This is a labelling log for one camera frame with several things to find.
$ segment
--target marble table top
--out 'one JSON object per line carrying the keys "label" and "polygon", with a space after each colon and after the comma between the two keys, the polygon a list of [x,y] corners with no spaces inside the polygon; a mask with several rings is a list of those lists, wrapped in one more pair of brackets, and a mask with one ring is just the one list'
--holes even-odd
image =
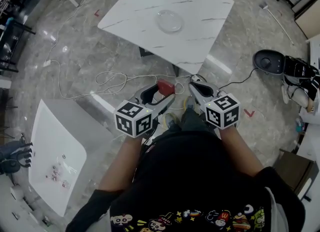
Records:
{"label": "marble table top", "polygon": [[[98,28],[196,74],[233,4],[233,0],[119,0]],[[182,18],[180,31],[160,30],[156,16],[162,10],[173,11]]]}

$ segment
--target black t-shirt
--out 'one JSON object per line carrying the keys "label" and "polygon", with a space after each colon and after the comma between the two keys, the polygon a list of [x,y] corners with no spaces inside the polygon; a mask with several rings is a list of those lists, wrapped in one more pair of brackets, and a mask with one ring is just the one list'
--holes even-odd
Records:
{"label": "black t-shirt", "polygon": [[144,155],[130,188],[96,190],[66,231],[98,220],[89,230],[100,231],[103,219],[113,232],[295,232],[305,210],[272,167],[250,177],[234,168],[220,139],[181,131]]}

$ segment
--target red tape mark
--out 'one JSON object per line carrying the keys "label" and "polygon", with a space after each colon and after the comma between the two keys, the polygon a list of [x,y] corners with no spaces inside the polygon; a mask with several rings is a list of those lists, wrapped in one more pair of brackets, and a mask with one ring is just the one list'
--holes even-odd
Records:
{"label": "red tape mark", "polygon": [[100,11],[100,10],[97,10],[97,11],[94,13],[94,16],[99,17],[99,14],[98,14],[99,11]]}
{"label": "red tape mark", "polygon": [[245,108],[243,110],[248,115],[248,117],[250,117],[250,118],[252,118],[254,113],[256,112],[256,111],[252,111],[251,113],[249,113]]}

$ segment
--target grey tiled floor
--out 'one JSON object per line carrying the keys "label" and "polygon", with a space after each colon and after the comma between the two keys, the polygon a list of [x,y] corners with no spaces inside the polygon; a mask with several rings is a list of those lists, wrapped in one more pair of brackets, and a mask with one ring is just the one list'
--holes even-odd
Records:
{"label": "grey tiled floor", "polygon": [[[274,19],[259,7],[262,1],[267,1],[270,10],[290,34],[294,45],[291,45]],[[61,63],[61,91],[67,97],[106,88],[107,85],[99,86],[95,83],[95,76],[106,70],[123,72],[130,76],[173,75],[172,67],[168,62],[156,56],[140,58],[137,46],[97,28],[100,19],[116,2],[117,0],[86,0],[76,16],[63,25],[75,12],[75,7],[68,0],[52,0],[42,9],[42,15],[38,21],[36,23],[31,21],[35,24],[34,30],[37,34],[29,36],[18,62],[19,73],[12,75],[10,95],[18,108],[7,113],[6,119],[11,127],[11,134],[18,137],[20,132],[25,132],[26,137],[30,139],[40,99],[61,98],[58,88],[58,64],[52,63],[43,67],[61,27],[58,44],[49,58]],[[99,10],[99,17],[94,15],[97,10]],[[293,57],[306,58],[305,40],[305,36],[294,22],[289,5],[284,0],[279,2],[234,0],[233,8],[211,48],[210,59],[205,61],[199,74],[219,87],[228,82],[242,81],[253,68],[252,57],[256,51],[274,49]],[[101,76],[99,80],[103,81],[105,78]],[[122,78],[117,77],[110,83],[115,85],[121,80]],[[173,83],[181,82],[187,86],[185,78],[168,80]],[[123,99],[131,97],[137,89],[153,81],[152,77],[131,80],[121,92],[101,97],[116,106]],[[296,137],[295,118],[298,106],[295,103],[288,105],[283,103],[280,85],[280,78],[254,71],[245,83],[231,84],[225,88],[240,100],[244,109],[250,113],[255,111],[251,118],[242,112],[238,129],[264,165],[272,165],[279,148],[290,148]],[[172,107],[182,107],[183,100],[188,95],[186,87],[185,93],[177,96]],[[76,99],[76,101],[98,122],[109,128],[114,137],[121,135],[114,129],[111,114],[91,96]],[[182,113],[181,110],[174,112],[178,115]],[[122,140],[123,137],[120,136],[113,141],[111,147],[114,155],[106,156],[82,199],[77,205],[70,206],[64,218],[58,217],[51,211],[42,199],[36,200],[33,205],[36,208],[42,208],[44,213],[63,230],[77,210],[88,200],[93,189],[97,187]],[[27,171],[21,170],[15,175],[15,179],[24,187],[27,199],[32,202],[37,194],[32,188],[30,190],[28,188]]]}

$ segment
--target white box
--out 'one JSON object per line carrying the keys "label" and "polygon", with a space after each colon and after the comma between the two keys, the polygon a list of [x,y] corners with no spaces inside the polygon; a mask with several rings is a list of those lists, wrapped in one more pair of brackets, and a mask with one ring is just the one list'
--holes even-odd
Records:
{"label": "white box", "polygon": [[216,98],[204,106],[206,121],[220,129],[232,126],[240,119],[240,102],[231,93]]}
{"label": "white box", "polygon": [[114,111],[115,127],[136,138],[152,128],[152,109],[124,100]]}

